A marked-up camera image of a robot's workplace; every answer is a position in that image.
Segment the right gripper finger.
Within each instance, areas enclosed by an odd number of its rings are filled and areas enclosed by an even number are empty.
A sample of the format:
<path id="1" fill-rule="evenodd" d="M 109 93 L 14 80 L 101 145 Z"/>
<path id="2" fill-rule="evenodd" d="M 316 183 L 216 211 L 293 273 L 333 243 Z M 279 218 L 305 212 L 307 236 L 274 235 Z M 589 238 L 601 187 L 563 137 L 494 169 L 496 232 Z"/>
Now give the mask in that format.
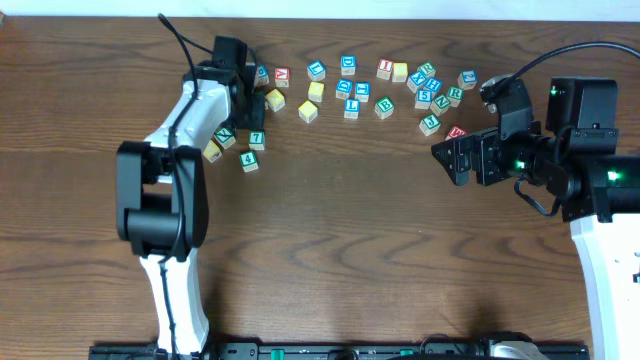
<path id="1" fill-rule="evenodd" d="M 433 145 L 431 152 L 444 168 L 470 168 L 472 147 L 471 136 L 460 136 Z"/>
<path id="2" fill-rule="evenodd" d="M 469 183 L 469 173 L 472 170 L 469 163 L 450 163 L 444 165 L 444 169 L 454 185 L 464 186 Z"/>

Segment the yellow O block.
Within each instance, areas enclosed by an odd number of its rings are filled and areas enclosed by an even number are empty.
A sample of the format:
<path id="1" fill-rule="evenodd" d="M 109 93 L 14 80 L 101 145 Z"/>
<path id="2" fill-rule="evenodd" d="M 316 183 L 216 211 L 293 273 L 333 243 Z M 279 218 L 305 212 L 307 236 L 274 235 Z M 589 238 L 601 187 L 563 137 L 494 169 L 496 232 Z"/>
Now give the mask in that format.
<path id="1" fill-rule="evenodd" d="M 325 85 L 322 82 L 312 81 L 309 84 L 308 99 L 315 103 L 321 103 L 323 100 Z"/>

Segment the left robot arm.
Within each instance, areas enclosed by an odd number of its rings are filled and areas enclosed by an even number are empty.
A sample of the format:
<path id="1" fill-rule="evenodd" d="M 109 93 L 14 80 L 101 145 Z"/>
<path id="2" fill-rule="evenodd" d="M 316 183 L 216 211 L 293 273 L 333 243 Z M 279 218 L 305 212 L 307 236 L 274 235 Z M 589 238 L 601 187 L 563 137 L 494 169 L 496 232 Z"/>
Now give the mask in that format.
<path id="1" fill-rule="evenodd" d="M 188 72 L 160 127 L 116 152 L 116 228 L 149 279 L 166 359 L 202 355 L 209 336 L 198 251 L 209 224 L 203 155 L 221 137 L 264 125 L 260 66 L 204 61 Z"/>

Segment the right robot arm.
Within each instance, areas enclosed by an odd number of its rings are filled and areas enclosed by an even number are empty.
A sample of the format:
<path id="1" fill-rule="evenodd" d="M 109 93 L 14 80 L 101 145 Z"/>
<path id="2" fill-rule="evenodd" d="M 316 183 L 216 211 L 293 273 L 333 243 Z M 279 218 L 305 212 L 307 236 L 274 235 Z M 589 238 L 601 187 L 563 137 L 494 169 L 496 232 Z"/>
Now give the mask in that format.
<path id="1" fill-rule="evenodd" d="M 639 356 L 639 158 L 616 152 L 618 88 L 615 81 L 555 77 L 547 119 L 533 117 L 522 80 L 492 79 L 482 100 L 498 115 L 496 126 L 432 146 L 434 158 L 457 186 L 474 171 L 489 186 L 508 178 L 543 186 L 553 196 L 543 216 L 560 214 L 570 227 L 584 274 L 597 359 Z"/>

